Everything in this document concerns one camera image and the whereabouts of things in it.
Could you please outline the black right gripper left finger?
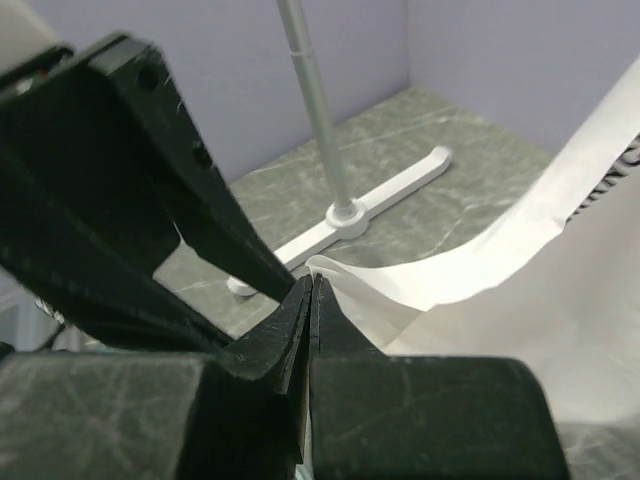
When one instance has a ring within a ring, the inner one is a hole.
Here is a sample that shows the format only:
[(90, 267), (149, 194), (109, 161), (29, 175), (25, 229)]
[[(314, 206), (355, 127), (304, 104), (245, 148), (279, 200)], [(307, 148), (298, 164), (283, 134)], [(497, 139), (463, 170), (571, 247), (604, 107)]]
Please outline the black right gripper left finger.
[(312, 280), (217, 355), (14, 353), (5, 479), (292, 479), (307, 421)]

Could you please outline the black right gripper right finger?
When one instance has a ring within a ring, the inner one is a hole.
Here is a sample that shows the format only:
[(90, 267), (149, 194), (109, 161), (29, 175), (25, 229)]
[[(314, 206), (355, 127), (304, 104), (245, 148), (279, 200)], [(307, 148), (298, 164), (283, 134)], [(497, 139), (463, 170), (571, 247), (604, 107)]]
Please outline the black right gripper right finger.
[(545, 394), (521, 361), (388, 356), (313, 279), (310, 415), (318, 479), (566, 479)]

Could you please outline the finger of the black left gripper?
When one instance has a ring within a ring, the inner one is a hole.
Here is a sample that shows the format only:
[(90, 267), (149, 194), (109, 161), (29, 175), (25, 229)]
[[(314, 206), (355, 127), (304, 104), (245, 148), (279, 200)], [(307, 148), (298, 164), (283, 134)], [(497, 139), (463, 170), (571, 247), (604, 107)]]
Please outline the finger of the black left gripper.
[(294, 277), (213, 162), (161, 50), (125, 33), (1, 75), (1, 264), (102, 343), (213, 353), (230, 338), (154, 279), (181, 244), (282, 301)]

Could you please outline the white underwear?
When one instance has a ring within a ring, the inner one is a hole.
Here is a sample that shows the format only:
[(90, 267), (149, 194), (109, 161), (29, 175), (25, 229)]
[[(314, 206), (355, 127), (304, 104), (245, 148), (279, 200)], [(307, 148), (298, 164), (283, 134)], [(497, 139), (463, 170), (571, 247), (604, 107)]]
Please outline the white underwear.
[(639, 131), (632, 65), (526, 194), (481, 234), (412, 263), (313, 257), (345, 313), (394, 355), (514, 357), (562, 422), (639, 418)]

